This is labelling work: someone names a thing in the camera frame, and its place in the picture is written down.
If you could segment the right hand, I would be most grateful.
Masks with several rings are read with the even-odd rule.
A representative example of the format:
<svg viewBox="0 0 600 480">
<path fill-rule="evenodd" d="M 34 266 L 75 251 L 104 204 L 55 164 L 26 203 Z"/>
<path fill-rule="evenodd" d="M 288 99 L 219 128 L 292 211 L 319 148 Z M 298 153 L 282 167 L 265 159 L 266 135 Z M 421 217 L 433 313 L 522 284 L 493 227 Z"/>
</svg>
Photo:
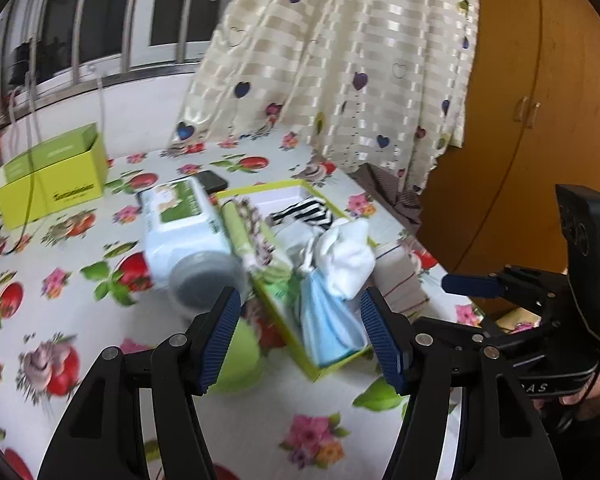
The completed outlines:
<svg viewBox="0 0 600 480">
<path fill-rule="evenodd" d="M 557 399 L 533 399 L 532 404 L 555 428 L 565 429 L 572 422 L 600 419 L 600 374 L 591 378 L 577 393 Z"/>
</svg>

